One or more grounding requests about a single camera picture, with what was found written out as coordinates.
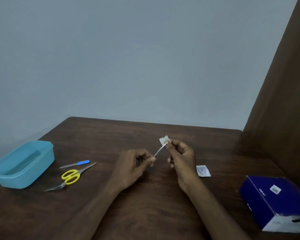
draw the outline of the blue handle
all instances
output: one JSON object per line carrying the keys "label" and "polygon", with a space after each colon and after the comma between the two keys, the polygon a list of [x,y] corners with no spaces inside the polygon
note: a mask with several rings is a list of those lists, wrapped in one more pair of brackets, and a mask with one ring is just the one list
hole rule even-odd
{"label": "blue handle", "polygon": [[81,164],[87,164],[89,163],[90,160],[87,160],[87,161],[80,161],[80,162],[77,162],[77,165],[81,165]]}

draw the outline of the person's left hand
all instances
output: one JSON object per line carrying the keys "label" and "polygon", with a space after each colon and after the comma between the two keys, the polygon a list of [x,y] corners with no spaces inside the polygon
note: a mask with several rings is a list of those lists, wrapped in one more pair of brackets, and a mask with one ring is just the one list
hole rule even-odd
{"label": "person's left hand", "polygon": [[[136,160],[142,162],[138,167],[136,167]],[[109,182],[118,190],[124,190],[136,182],[144,170],[155,160],[156,158],[146,149],[123,151],[115,163]]]}

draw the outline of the forearm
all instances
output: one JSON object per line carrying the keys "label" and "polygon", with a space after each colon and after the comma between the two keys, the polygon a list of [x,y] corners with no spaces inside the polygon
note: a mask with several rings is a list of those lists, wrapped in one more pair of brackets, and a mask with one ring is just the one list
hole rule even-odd
{"label": "forearm", "polygon": [[204,185],[195,177],[188,184],[187,195],[197,209],[205,227],[213,240],[250,240],[238,223]]}
{"label": "forearm", "polygon": [[120,193],[109,182],[102,192],[58,230],[53,240],[90,240],[113,200]]}

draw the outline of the hand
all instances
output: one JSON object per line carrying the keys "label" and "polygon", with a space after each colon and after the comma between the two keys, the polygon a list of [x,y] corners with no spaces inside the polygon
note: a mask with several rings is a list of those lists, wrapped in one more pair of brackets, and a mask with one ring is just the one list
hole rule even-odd
{"label": "hand", "polygon": [[167,143],[166,149],[171,153],[168,162],[171,167],[176,169],[178,174],[178,183],[180,188],[186,192],[189,183],[198,177],[196,169],[196,155],[191,147],[180,140],[170,139],[165,141]]}
{"label": "hand", "polygon": [[[136,167],[136,160],[141,163],[138,167]],[[124,190],[136,182],[155,160],[146,149],[123,151],[115,163],[109,183],[120,191]]]}

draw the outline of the yellow scissors handle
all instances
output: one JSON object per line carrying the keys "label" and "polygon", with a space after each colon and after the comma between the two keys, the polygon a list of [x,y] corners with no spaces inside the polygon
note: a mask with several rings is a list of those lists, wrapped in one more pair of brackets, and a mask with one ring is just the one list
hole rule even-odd
{"label": "yellow scissors handle", "polygon": [[78,179],[80,178],[80,173],[78,170],[76,169],[71,169],[67,172],[65,172],[61,178],[64,180],[65,184],[66,185],[70,185],[70,184],[73,184],[75,183],[76,181],[78,181]]}

